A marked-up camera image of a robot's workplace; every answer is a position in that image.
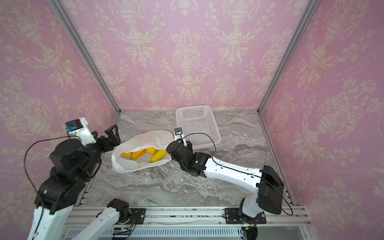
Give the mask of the long yellow toy fruit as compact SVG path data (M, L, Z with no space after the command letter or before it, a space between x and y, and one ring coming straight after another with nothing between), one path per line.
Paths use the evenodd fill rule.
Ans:
M152 157L151 157L151 163L158 162L163 159L163 157L167 154L166 150L158 150Z

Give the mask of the white plastic bag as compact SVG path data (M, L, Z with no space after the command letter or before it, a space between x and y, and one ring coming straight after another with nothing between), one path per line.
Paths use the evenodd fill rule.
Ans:
M166 164L171 160L166 147L173 140L173 134L164 130L134 136L113 150L113 170L125 174Z

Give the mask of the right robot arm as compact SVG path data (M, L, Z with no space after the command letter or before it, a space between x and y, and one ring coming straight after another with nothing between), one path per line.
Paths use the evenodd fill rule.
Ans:
M272 167L265 165L262 169L252 169L226 163L209 154L193 153L192 148L186 147L181 140L171 142L166 151L184 172L193 177L219 179L252 192L240 203L239 217L243 222L251 223L263 212L282 213L285 184Z

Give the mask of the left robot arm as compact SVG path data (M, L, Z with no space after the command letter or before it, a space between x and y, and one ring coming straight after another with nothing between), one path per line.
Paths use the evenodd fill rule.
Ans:
M77 199L100 169L103 153L120 145L117 125L105 130L106 136L90 132L84 118L66 123L67 136L49 158L50 176L35 189L34 218L30 240L60 239Z

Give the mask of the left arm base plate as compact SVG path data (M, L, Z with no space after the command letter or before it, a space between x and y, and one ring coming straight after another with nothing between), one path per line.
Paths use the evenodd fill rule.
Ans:
M145 208L130 208L131 217L129 218L129 221L127 222L127 225L143 225L145 216L146 216L146 209Z

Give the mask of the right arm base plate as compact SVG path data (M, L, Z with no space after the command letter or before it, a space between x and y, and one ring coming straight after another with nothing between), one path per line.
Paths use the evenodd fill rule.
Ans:
M254 218L245 215L240 208L225 208L222 217L226 220L227 225L249 224L263 225L267 223L264 212L257 214Z

